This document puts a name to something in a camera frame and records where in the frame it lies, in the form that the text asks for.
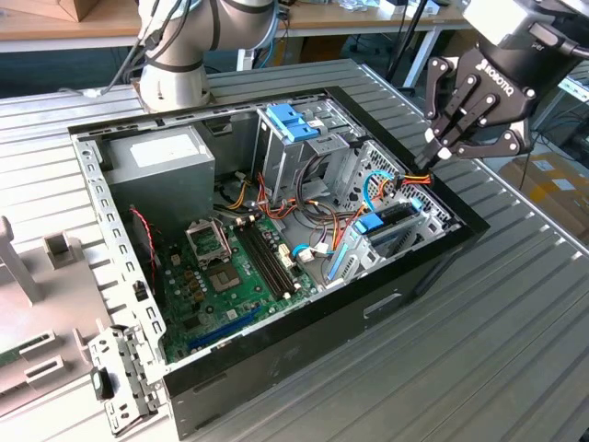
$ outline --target motherboard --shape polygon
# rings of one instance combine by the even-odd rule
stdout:
[[[317,292],[311,278],[288,258],[290,252],[267,217],[243,226],[189,228],[186,240],[159,253],[167,325],[168,363],[223,339]],[[221,232],[226,245],[216,234]],[[202,256],[220,259],[203,265]]]

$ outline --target robotiq logo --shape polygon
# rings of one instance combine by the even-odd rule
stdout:
[[[511,97],[514,94],[514,87],[510,85],[505,78],[503,78],[495,69],[493,69],[487,59],[483,58],[480,61],[480,64],[477,64],[475,68],[478,71],[484,71],[491,79],[497,83],[503,92],[507,95],[507,97]]]

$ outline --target green motherboard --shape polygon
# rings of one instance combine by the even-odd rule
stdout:
[[[166,358],[177,362],[198,348],[219,341],[246,326],[290,308],[316,293],[311,278],[298,266],[287,269],[280,261],[283,242],[271,220],[263,217],[255,228],[266,238],[268,253],[275,256],[297,287],[288,297],[277,297],[262,276],[256,261],[248,255],[248,244],[237,227],[224,227],[232,255],[229,261],[210,262],[200,268],[187,239],[158,252],[164,272],[164,297],[160,310],[167,325],[163,338]],[[199,251],[219,247],[214,237],[194,238]]]

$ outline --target yellow cable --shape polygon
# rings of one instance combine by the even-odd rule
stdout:
[[[241,192],[239,193],[239,198],[237,198],[237,201],[235,201],[233,204],[228,205],[227,209],[237,209],[241,204],[243,204],[243,200],[246,196],[246,187],[248,187],[248,184],[244,181],[243,185],[241,186]]]

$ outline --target red cable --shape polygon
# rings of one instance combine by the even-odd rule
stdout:
[[[144,216],[137,211],[137,209],[133,209],[132,207],[129,209],[131,213],[135,214],[143,223],[145,232],[147,233],[147,238],[149,239],[149,254],[151,259],[151,281],[153,287],[153,295],[156,295],[156,249],[154,248],[154,239],[151,236],[151,229],[149,228],[149,223],[145,220]]]

